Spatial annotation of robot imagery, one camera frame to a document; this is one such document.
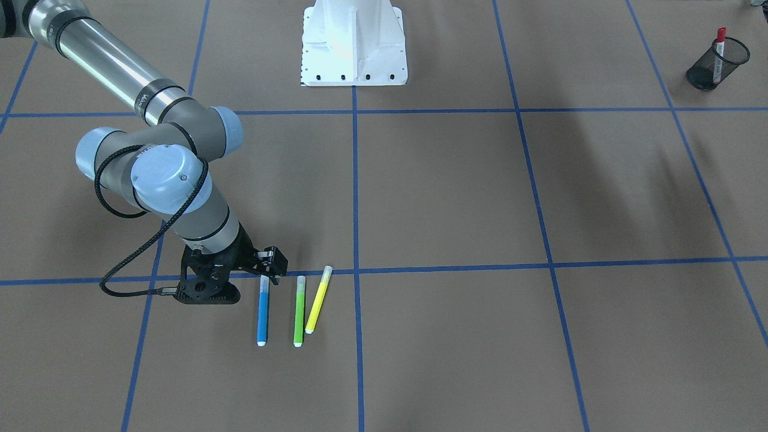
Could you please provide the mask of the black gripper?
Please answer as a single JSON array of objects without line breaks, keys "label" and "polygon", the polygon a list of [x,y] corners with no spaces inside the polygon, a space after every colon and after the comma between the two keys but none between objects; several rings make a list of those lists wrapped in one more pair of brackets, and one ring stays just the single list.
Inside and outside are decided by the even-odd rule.
[{"label": "black gripper", "polygon": [[245,271],[267,277],[285,277],[288,259],[276,246],[256,249],[243,227],[234,242],[222,251],[204,254],[201,248],[184,248],[176,301],[188,305],[232,305],[241,293],[230,274]]}]

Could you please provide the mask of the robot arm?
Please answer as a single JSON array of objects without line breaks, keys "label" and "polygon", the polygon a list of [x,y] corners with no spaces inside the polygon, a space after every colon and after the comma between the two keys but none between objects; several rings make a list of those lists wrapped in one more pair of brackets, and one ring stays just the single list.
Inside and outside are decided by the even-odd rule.
[{"label": "robot arm", "polygon": [[[116,263],[99,282],[116,298],[168,296],[189,305],[241,300],[234,272],[278,284],[288,260],[275,246],[260,250],[209,169],[244,144],[244,127],[228,107],[203,106],[184,86],[140,57],[91,14],[82,1],[3,1],[3,38],[30,38],[57,52],[143,121],[143,129],[99,127],[75,148],[75,164],[100,205],[123,219],[152,214],[159,230]],[[178,282],[137,292],[110,287],[112,278],[166,233],[184,249]]]}]

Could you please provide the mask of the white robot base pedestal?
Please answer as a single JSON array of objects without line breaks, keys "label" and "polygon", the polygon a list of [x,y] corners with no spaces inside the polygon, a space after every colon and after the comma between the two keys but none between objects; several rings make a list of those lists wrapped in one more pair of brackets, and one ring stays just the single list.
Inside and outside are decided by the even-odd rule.
[{"label": "white robot base pedestal", "polygon": [[390,1],[316,1],[302,14],[300,85],[401,86],[403,11]]}]

